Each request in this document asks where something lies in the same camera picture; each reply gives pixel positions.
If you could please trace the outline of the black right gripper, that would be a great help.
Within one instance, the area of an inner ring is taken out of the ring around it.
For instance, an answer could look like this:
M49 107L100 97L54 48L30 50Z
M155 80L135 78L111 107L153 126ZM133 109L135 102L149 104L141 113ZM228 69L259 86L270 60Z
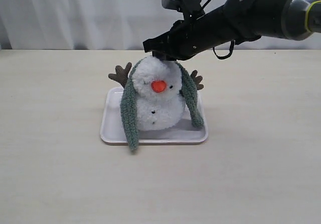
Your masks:
M169 32L143 41L145 52L161 61L188 60L198 53L231 41L231 26L222 10L213 10Z

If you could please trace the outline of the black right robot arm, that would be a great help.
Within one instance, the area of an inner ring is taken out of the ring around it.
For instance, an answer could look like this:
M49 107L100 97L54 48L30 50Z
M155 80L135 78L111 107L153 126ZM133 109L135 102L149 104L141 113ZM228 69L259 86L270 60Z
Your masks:
M189 60L224 43L233 51L262 37L302 41L320 32L320 0L226 0L208 13L201 0L162 0L162 6L183 14L143 42L145 52L162 60Z

